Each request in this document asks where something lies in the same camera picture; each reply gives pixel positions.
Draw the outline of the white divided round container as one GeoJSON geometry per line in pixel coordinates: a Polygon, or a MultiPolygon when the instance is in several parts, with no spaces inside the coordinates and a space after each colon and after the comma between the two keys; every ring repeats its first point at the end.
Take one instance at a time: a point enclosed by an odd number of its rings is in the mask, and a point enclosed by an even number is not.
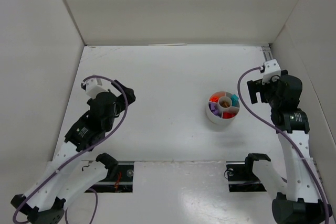
{"type": "Polygon", "coordinates": [[[239,112],[238,95],[228,91],[217,91],[206,101],[207,126],[211,130],[222,131],[238,117],[239,112]]]}

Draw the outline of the teal and red lego stack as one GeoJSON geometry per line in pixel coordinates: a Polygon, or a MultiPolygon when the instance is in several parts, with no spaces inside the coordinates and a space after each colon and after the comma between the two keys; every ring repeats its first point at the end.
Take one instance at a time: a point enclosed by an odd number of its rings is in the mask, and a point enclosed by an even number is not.
{"type": "Polygon", "coordinates": [[[232,94],[231,96],[232,106],[238,106],[239,105],[239,96],[236,94],[232,94]]]}

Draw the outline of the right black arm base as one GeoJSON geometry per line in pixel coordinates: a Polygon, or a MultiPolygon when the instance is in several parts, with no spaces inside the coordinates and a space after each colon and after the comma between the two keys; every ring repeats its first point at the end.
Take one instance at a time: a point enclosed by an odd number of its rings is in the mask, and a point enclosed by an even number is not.
{"type": "Polygon", "coordinates": [[[254,162],[271,161],[268,155],[249,153],[244,161],[227,161],[224,177],[230,193],[265,192],[265,187],[253,173],[254,162]]]}

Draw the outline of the purple lego block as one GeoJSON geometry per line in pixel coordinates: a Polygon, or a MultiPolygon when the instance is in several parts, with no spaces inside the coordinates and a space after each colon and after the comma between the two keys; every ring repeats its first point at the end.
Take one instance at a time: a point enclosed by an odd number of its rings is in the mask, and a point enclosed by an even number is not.
{"type": "Polygon", "coordinates": [[[221,118],[222,117],[222,113],[221,111],[216,107],[215,103],[209,103],[208,104],[210,111],[217,117],[221,118]]]}

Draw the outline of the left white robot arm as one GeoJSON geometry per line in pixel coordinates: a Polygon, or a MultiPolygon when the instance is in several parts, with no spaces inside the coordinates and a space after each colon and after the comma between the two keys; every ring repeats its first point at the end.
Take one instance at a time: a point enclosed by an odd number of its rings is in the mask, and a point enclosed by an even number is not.
{"type": "Polygon", "coordinates": [[[65,135],[58,153],[46,166],[42,177],[25,193],[15,195],[11,205],[17,215],[26,216],[25,223],[59,223],[73,201],[105,179],[113,178],[118,161],[107,153],[99,154],[77,177],[71,174],[82,159],[95,147],[107,140],[123,123],[128,107],[135,102],[133,89],[118,80],[107,79],[120,91],[116,96],[102,86],[103,76],[89,76],[81,83],[89,97],[86,111],[65,135]]]}

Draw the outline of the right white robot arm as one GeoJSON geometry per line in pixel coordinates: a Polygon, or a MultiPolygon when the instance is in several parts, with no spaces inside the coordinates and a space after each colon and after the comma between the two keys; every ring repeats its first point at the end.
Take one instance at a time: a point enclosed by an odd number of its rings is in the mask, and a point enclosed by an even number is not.
{"type": "Polygon", "coordinates": [[[255,175],[272,199],[271,211],[276,223],[329,223],[333,215],[309,154],[309,121],[299,108],[302,82],[280,68],[252,68],[262,78],[248,81],[252,104],[269,104],[271,122],[246,110],[275,130],[281,144],[286,178],[279,175],[266,154],[250,153],[245,159],[249,173],[255,175]]]}

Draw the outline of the brown lego brick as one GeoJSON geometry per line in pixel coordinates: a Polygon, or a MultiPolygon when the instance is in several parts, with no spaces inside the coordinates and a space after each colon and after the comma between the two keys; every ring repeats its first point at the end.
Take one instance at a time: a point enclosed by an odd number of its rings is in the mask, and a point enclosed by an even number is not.
{"type": "Polygon", "coordinates": [[[232,106],[232,101],[229,97],[221,97],[218,101],[218,104],[222,108],[229,108],[230,106],[232,106]]]}

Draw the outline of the red sloped lego piece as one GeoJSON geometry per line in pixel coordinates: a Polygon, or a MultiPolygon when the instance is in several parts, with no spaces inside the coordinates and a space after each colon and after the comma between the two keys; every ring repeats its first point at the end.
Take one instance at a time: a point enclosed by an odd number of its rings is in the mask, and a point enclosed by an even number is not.
{"type": "Polygon", "coordinates": [[[222,118],[223,119],[231,119],[236,116],[236,113],[233,112],[223,112],[222,118]]]}

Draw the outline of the orange round lego piece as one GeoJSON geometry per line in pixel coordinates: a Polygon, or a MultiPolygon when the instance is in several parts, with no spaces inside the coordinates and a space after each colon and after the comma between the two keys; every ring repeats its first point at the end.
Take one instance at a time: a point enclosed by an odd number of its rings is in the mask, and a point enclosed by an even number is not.
{"type": "Polygon", "coordinates": [[[221,97],[224,97],[226,95],[225,91],[218,91],[213,93],[210,98],[209,102],[217,103],[221,97]]]}

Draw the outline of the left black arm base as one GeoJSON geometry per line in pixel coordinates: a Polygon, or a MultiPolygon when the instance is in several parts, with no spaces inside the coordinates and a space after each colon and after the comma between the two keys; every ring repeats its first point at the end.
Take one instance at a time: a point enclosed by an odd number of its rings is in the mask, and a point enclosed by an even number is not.
{"type": "Polygon", "coordinates": [[[134,162],[120,162],[116,172],[110,172],[91,188],[98,193],[132,193],[133,178],[134,162]]]}

